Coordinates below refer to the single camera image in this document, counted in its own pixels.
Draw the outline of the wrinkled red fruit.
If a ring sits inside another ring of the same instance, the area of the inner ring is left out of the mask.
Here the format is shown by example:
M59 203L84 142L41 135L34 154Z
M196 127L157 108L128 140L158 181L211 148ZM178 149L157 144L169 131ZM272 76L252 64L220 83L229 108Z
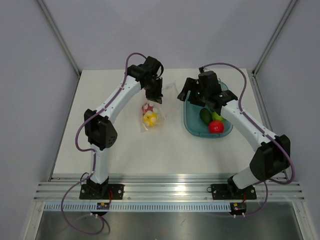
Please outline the wrinkled red fruit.
M152 102L146 102L141 106L141 112L142 114L146 114L148 111L153 111L154 104Z

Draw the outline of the clear dotted zip bag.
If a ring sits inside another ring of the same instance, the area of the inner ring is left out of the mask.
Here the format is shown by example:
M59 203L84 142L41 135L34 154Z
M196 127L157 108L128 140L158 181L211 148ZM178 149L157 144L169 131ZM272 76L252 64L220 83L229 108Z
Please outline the clear dotted zip bag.
M142 133L163 126L165 123L168 123L169 120L172 120L174 115L179 111L179 103L176 100L178 95L176 81L166 83L162 87L162 95L162 104L149 101L145 97L140 97L138 106L140 107L139 124ZM158 115L158 123L154 127L147 128L143 123L144 114L142 114L142 105L148 102L153 103L153 112Z

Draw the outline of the yellow fruit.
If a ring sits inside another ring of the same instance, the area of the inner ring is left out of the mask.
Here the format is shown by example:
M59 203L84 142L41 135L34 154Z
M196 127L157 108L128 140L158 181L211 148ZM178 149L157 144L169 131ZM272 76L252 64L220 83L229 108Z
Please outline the yellow fruit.
M158 114L153 111L147 111L143 115L143 124L146 128L154 127L158 123Z

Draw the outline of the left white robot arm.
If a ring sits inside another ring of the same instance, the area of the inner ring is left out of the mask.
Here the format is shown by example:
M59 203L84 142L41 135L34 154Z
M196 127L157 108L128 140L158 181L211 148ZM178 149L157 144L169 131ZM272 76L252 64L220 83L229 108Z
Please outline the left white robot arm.
M105 103L95 110L85 111L84 133L93 149L94 163L92 173L81 186L81 200L122 199L123 186L109 184L110 149L118 137L114 123L122 109L140 90L145 91L147 100L162 103L163 81L158 72L163 70L161 62L151 56L146 57L142 64L127 66L123 81Z

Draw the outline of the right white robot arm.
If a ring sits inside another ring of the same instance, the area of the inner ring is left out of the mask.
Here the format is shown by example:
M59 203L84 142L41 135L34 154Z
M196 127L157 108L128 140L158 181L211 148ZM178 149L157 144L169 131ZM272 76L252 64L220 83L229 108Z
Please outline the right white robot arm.
M276 135L246 113L232 91L222 90L214 71L201 72L197 79L188 77L177 98L210 107L229 121L255 152L248 167L228 178L226 190L230 197L239 198L249 187L269 180L290 166L289 138Z

